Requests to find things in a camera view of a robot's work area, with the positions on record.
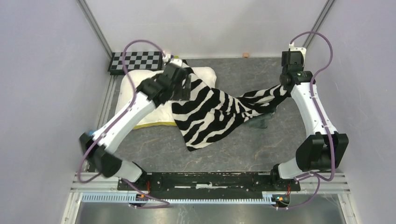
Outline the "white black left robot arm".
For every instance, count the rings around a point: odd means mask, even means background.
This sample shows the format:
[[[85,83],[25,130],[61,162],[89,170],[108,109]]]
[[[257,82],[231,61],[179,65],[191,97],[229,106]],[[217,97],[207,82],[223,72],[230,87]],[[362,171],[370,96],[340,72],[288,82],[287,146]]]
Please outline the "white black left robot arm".
[[[79,137],[83,159],[104,177],[128,180],[135,190],[143,189],[147,178],[137,164],[116,157],[115,152],[130,131],[158,106],[170,100],[189,100],[191,67],[180,60],[167,63],[164,70],[133,88],[132,98],[104,126]]]

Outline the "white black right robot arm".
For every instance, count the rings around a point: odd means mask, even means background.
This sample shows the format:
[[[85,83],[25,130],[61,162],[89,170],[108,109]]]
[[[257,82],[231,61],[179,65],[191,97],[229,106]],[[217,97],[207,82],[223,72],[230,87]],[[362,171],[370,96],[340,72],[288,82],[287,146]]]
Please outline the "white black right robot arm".
[[[328,118],[312,72],[304,70],[305,53],[305,48],[295,47],[282,52],[280,83],[297,104],[306,139],[296,150],[295,158],[271,170],[269,183],[275,190],[284,189],[292,179],[317,176],[332,180],[349,143],[347,135],[339,133]]]

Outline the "zebra striped pillowcase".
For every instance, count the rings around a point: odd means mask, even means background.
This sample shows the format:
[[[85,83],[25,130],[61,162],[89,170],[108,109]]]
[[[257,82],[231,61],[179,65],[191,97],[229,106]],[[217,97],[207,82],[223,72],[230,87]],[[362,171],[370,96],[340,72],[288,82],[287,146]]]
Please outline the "zebra striped pillowcase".
[[[192,72],[190,100],[172,103],[171,110],[187,150],[195,151],[225,138],[255,117],[272,115],[287,97],[280,84],[233,97],[210,87]]]

